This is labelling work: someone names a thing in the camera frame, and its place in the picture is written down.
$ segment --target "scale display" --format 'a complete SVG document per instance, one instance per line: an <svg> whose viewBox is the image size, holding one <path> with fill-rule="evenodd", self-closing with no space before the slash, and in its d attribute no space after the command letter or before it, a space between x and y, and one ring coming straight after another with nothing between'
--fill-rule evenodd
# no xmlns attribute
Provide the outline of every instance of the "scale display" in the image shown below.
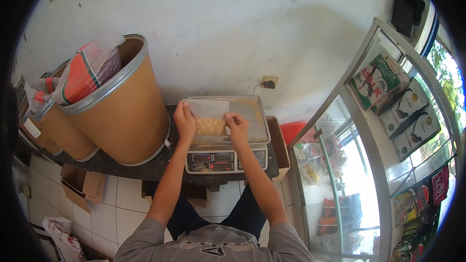
<svg viewBox="0 0 466 262"><path fill-rule="evenodd" d="M253 153L260 166L267 168L267 149L255 148ZM189 174L243 173L243 167L234 150L217 152L189 151L186 158L186 172Z"/></svg>

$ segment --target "gray t-shirt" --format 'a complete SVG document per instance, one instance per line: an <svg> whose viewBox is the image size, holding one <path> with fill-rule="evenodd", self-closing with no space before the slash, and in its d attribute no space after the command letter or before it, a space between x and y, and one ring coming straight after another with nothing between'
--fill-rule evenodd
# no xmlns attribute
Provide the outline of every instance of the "gray t-shirt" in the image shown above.
<svg viewBox="0 0 466 262"><path fill-rule="evenodd" d="M121 245L115 262L125 261L313 261L296 230L281 223L269 231L267 247L235 228L211 224L164 243L165 228L148 218Z"/></svg>

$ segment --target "glass display case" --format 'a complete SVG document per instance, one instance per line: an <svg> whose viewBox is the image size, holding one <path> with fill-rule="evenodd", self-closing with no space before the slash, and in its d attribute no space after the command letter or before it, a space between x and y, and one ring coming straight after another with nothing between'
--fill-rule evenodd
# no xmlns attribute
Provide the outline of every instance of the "glass display case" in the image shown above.
<svg viewBox="0 0 466 262"><path fill-rule="evenodd" d="M400 162L393 142L370 109L362 109L349 81L381 51L416 80L441 126L430 141ZM459 130L432 67L390 26L374 18L343 77L305 128L288 145L306 230L319 261L388 261L401 239L393 196L444 164L459 170Z"/></svg>

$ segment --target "metal tray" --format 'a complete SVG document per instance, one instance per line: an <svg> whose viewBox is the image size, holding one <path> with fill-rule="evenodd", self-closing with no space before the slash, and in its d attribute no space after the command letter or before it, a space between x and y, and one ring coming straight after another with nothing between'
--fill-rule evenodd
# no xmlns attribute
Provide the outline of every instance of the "metal tray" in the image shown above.
<svg viewBox="0 0 466 262"><path fill-rule="evenodd" d="M270 143L270 131L265 118L264 107L259 96L198 96L187 99L223 100L230 102L230 113L240 113L249 122L249 143ZM191 146L228 146L230 136L195 135Z"/></svg>

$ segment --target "dark counter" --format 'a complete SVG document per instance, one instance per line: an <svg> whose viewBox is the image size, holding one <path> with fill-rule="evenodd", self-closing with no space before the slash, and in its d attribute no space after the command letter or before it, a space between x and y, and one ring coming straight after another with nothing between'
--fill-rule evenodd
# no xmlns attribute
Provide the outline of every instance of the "dark counter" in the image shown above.
<svg viewBox="0 0 466 262"><path fill-rule="evenodd" d="M50 158L58 164L72 164L88 171L96 171L126 178L160 181L160 178L162 178L162 175L165 172L165 168L168 165L168 161L172 158L173 152L175 151L179 139L178 129L176 127L175 121L173 120L173 113L175 112L176 106L166 106L166 108L171 120L170 136L168 137L171 146L164 147L154 159L141 166L123 166L115 160L113 160L113 158L108 156L103 150L99 150L99 152L91 160L84 163L74 160L66 152L63 152L59 156L54 156L46 149L39 149L38 153L47 156L48 158ZM275 157L275 153L271 143L267 144L267 149L269 159L268 166L265 172L270 178L277 177L277 159ZM229 181L245 179L246 176L244 175L244 173L200 175L188 174L187 172L184 172L183 174L183 182L195 183L199 186L205 187L216 187L221 184L226 184Z"/></svg>

